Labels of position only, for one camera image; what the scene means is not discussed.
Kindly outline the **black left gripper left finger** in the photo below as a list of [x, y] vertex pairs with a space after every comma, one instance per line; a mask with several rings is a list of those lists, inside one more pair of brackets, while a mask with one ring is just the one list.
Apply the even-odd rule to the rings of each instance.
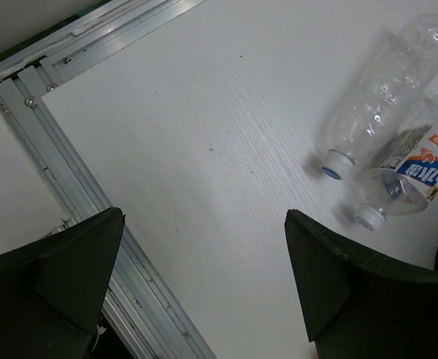
[[112, 207], [0, 255], [0, 358], [89, 358], [123, 231]]

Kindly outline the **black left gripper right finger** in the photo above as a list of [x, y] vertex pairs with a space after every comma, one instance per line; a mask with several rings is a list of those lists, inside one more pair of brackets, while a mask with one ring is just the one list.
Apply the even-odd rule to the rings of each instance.
[[296, 209], [285, 235], [305, 329], [319, 358], [438, 358], [432, 269], [341, 236]]

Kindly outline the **clear bottle with printed label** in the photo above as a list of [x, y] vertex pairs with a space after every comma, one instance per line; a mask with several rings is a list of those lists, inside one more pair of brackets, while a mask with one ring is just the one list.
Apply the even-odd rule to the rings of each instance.
[[360, 177], [354, 220], [376, 230], [390, 216], [424, 211], [438, 194], [438, 94], [425, 97]]

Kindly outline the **clear unlabelled plastic bottle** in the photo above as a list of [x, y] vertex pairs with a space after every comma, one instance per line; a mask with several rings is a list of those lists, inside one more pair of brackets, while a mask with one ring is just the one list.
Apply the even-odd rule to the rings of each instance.
[[437, 73], [438, 14], [418, 15], [386, 38], [338, 107], [321, 170], [342, 180], [366, 164], [393, 137]]

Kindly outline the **aluminium table frame rail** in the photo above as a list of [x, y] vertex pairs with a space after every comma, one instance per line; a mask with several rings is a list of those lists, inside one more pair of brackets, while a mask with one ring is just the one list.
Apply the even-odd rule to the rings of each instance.
[[[0, 111], [66, 209], [68, 225], [110, 206], [43, 97], [194, 8], [194, 1], [101, 1], [0, 61]], [[103, 305], [135, 358], [212, 358], [213, 351], [125, 230]]]

